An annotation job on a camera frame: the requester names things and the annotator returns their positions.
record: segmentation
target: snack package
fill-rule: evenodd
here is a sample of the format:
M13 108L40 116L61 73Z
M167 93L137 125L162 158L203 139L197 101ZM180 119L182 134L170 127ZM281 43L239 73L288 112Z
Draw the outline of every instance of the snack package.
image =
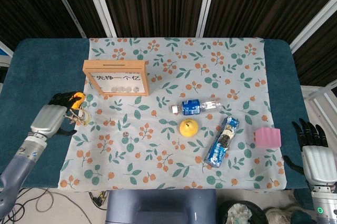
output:
M214 168L219 168L223 157L229 148L233 137L239 127L239 121L228 116L221 124L221 130L215 137L215 141L209 149L205 162Z

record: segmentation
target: pink cube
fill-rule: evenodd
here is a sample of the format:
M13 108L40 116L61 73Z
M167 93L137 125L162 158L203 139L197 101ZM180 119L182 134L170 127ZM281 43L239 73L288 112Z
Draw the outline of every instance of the pink cube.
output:
M257 148L279 148L281 146L281 131L278 128L259 128L255 131L255 146Z

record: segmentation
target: blue bottle label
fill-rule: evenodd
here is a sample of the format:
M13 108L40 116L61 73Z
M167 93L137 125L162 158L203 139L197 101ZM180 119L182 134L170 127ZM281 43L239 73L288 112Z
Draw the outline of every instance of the blue bottle label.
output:
M200 113L200 102L198 99L186 100L182 103L184 115L194 115Z

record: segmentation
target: floral tablecloth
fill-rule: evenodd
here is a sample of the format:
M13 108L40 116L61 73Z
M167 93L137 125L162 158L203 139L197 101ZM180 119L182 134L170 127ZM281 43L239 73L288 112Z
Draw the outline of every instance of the floral tablecloth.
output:
M92 38L91 60L145 60L151 95L100 96L86 81L91 120L75 127L59 189L284 189L280 149L254 144L256 129L273 126L263 49L260 38ZM187 117L171 105L214 97L221 109L192 116L200 130L183 137ZM240 129L211 168L203 160L228 115Z

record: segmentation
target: robotic hand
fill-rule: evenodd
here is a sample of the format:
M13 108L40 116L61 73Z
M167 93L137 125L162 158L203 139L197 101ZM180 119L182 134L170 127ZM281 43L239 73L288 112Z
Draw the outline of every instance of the robotic hand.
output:
M288 166L305 175L311 190L314 210L317 211L318 223L337 223L337 194L335 183L337 171L332 150L328 146L323 129L300 119L302 129L292 122L300 145L303 168L295 165L288 156L284 161Z
M0 220L14 207L22 184L47 146L46 140L55 134L70 136L76 133L76 130L67 132L60 128L69 109L81 99L75 94L58 93L42 107L31 125L32 131L0 175L4 187L0 193Z

